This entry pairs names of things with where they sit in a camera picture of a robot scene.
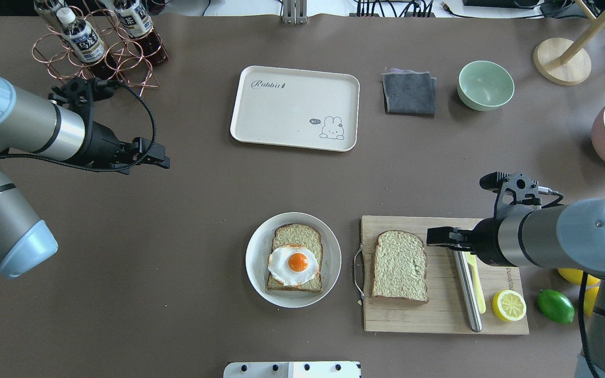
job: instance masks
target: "green bowl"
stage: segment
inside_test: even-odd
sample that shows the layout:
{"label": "green bowl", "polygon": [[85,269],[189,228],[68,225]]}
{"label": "green bowl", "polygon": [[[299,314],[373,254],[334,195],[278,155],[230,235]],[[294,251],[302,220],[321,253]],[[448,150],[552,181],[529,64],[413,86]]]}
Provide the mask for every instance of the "green bowl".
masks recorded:
{"label": "green bowl", "polygon": [[510,101],[515,93],[515,83],[504,67],[487,60],[476,60],[459,72],[456,92],[469,108],[486,112]]}

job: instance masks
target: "gray table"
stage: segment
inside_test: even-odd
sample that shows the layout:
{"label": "gray table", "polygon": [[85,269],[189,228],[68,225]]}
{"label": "gray table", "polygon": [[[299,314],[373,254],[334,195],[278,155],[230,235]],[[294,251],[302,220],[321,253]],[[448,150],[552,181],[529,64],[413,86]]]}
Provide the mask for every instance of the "gray table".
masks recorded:
{"label": "gray table", "polygon": [[[583,20],[350,19],[320,15],[155,19],[171,60],[145,93],[172,168],[91,174],[39,161],[2,166],[46,220],[60,251],[9,282],[0,277],[0,376],[221,376],[228,361],[347,359],[363,376],[571,376],[577,325],[538,313],[539,289],[576,289],[523,269],[528,337],[366,333],[351,282],[361,215],[489,217],[477,180],[522,171],[567,194],[605,197],[590,128],[605,104],[605,31],[586,48],[590,79],[550,83],[531,64],[546,38],[575,39]],[[38,18],[0,18],[0,76],[45,96],[57,84],[30,57]],[[456,77],[497,62],[516,82],[495,112],[466,108]],[[345,72],[361,83],[358,143],[347,153],[242,144],[228,132],[249,65]],[[386,67],[437,77],[437,115],[384,114]],[[121,139],[149,135],[127,93],[98,105]],[[289,185],[304,187],[291,191]],[[250,286],[245,247],[287,211],[321,218],[342,271],[314,306],[272,306]]]}

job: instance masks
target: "fried egg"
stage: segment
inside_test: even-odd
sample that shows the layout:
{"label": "fried egg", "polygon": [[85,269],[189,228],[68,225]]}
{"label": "fried egg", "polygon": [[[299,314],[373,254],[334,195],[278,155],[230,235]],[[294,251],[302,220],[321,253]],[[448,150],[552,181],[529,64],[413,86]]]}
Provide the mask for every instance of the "fried egg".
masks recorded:
{"label": "fried egg", "polygon": [[267,270],[280,284],[298,287],[317,277],[319,263],[305,246],[284,244],[267,258]]}

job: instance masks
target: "bread crust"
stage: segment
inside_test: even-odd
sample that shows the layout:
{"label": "bread crust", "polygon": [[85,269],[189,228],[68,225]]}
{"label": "bread crust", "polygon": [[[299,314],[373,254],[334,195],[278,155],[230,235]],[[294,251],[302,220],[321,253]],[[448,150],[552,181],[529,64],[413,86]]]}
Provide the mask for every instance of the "bread crust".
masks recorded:
{"label": "bread crust", "polygon": [[[429,302],[428,295],[427,295],[425,301],[418,301],[417,299],[411,299],[411,298],[405,298],[405,297],[385,297],[383,295],[374,294],[375,285],[377,283],[377,275],[375,274],[375,272],[377,270],[377,260],[378,260],[377,259],[377,248],[380,246],[380,236],[386,234],[387,232],[401,232],[404,234],[412,235],[413,237],[416,237],[418,240],[420,240],[420,242],[422,242],[422,245],[425,246],[423,240],[419,236],[417,236],[411,232],[406,232],[406,230],[385,230],[381,234],[377,235],[377,242],[375,244],[375,250],[374,250],[374,253],[372,254],[372,288],[371,288],[372,296],[374,298],[405,299],[406,301],[411,302],[411,303],[428,303]],[[426,249],[422,249],[422,253],[424,255],[424,261],[425,261],[426,265],[428,266],[428,255],[426,254]],[[426,286],[426,281],[425,281],[427,273],[428,273],[428,269],[425,269],[422,280],[424,281],[424,286],[426,288],[426,291],[428,292],[428,287]]]}
{"label": "bread crust", "polygon": [[[286,230],[288,227],[295,226],[295,225],[302,225],[305,227],[309,227],[309,229],[313,230],[313,232],[315,232],[315,234],[317,235],[317,241],[319,242],[319,249],[321,251],[321,258],[318,259],[319,271],[317,271],[316,276],[314,278],[312,278],[312,280],[319,280],[319,289],[318,290],[302,289],[301,286],[304,284],[297,285],[297,286],[284,285],[283,282],[272,277],[272,273],[270,273],[269,271],[267,273],[266,289],[267,290],[282,290],[282,291],[321,292],[324,289],[321,285],[321,263],[324,260],[324,245],[321,242],[321,234],[319,233],[319,231],[317,229],[315,229],[314,227],[309,226],[309,225],[303,225],[301,223],[288,223],[287,225],[279,226],[279,227],[277,227],[276,230],[274,230],[274,239],[272,239],[271,251],[274,251],[274,249],[277,249],[278,247],[280,247],[280,246],[275,245],[275,241],[277,239],[279,232],[282,232],[283,230]],[[289,244],[289,245],[302,246],[302,244]]]}

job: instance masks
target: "round plate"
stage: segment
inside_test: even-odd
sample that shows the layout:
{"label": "round plate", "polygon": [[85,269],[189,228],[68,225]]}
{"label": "round plate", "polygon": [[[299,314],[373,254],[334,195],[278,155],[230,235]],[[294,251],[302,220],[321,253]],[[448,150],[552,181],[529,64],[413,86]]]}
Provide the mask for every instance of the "round plate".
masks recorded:
{"label": "round plate", "polygon": [[[324,246],[321,292],[267,290],[267,256],[272,253],[274,230],[290,223],[314,227],[321,234]],[[247,246],[246,266],[249,280],[261,297],[277,306],[298,308],[316,303],[333,289],[340,275],[341,260],[340,244],[326,223],[305,213],[283,213],[266,220],[254,232]]]}

